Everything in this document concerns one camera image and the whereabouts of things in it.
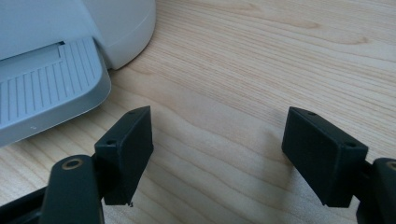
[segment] wooden desk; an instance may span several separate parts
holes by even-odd
[[[396,157],[394,0],[159,0],[146,50],[93,111],[0,149],[0,204],[151,105],[155,151],[134,208],[106,223],[355,223],[321,205],[281,152],[290,105]]]

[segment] ribbed plastic surface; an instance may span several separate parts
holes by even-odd
[[[20,69],[40,57],[40,64]],[[106,67],[91,38],[8,60],[0,63],[0,146],[86,112],[110,91]]]

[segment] white printer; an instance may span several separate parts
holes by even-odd
[[[155,0],[0,0],[0,147],[101,104],[154,26]]]

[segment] mounting hole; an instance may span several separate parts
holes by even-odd
[[[388,162],[387,162],[387,166],[388,166],[390,169],[396,171],[396,161],[388,161]]]
[[[115,146],[115,145],[117,144],[117,141],[114,140],[114,139],[111,139],[111,140],[108,140],[108,141],[106,142],[106,144],[107,144],[108,146]]]
[[[75,158],[68,160],[62,164],[62,169],[64,170],[73,170],[81,166],[83,161],[80,158]]]
[[[345,142],[345,144],[347,147],[356,147],[356,144],[352,142]]]

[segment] light wood surface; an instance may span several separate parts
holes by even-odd
[[[358,201],[322,206],[280,146],[293,105],[361,140],[368,161],[396,157],[396,2],[159,0],[157,15],[102,105],[0,148],[0,204],[151,105],[134,207],[105,206],[106,223],[356,223]]]

